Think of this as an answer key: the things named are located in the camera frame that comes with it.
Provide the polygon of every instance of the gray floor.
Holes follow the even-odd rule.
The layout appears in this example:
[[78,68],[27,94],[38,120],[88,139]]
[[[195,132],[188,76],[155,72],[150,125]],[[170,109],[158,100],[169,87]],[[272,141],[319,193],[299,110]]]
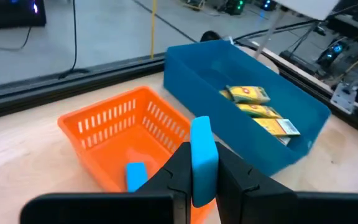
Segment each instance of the gray floor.
[[[151,9],[152,0],[139,0]],[[33,28],[26,47],[20,52],[0,51],[0,84],[61,72],[71,67],[74,56],[73,17],[71,4],[65,0],[45,0],[47,26]],[[150,53],[151,16],[132,0],[77,0],[78,62],[88,67],[148,55]],[[271,12],[247,5],[241,16],[220,14],[206,9],[195,12],[179,5],[178,0],[158,1],[157,13],[195,40],[207,30],[233,37],[269,27]],[[304,19],[287,15],[280,25]],[[288,48],[307,28],[276,34],[268,48],[279,54]],[[0,46],[20,46],[27,29],[0,30]],[[173,45],[189,44],[161,20],[156,20],[155,52],[164,52]],[[332,36],[311,34],[296,52],[315,59],[332,40]]]

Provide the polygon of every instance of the orange basket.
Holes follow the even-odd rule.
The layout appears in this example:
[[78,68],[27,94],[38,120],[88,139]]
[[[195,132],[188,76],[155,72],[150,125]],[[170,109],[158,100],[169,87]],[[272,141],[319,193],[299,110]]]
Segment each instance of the orange basket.
[[[63,115],[59,127],[108,192],[125,192],[125,165],[144,162],[152,177],[190,136],[190,122],[146,86]],[[201,223],[214,202],[192,208]]]

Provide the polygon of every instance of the blue sponge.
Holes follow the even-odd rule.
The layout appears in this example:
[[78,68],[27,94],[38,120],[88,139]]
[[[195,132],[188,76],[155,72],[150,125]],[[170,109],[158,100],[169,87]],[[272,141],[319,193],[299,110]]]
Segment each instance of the blue sponge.
[[131,162],[126,165],[127,191],[135,192],[147,182],[144,162]]
[[191,122],[191,168],[193,171],[193,205],[202,207],[215,198],[219,155],[209,123],[202,116]]

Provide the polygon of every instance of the wooden table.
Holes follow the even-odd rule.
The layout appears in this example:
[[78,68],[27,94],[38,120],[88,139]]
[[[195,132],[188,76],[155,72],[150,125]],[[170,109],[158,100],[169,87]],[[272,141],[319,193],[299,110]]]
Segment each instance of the wooden table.
[[[0,118],[0,223],[18,223],[22,206],[49,192],[100,192],[57,126],[60,115],[148,85],[185,116],[162,88],[162,73]],[[273,177],[294,190],[358,192],[358,131],[331,116],[308,156]],[[206,223],[219,223],[215,209]]]

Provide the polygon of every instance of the blue plastic bin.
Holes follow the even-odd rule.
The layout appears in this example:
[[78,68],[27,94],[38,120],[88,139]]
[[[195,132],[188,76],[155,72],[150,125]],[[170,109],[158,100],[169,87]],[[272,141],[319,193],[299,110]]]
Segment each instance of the blue plastic bin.
[[[164,87],[195,116],[209,116],[213,132],[248,163],[273,175],[309,153],[331,112],[297,86],[223,40],[170,47]],[[284,146],[218,91],[261,86],[272,106],[301,133]]]

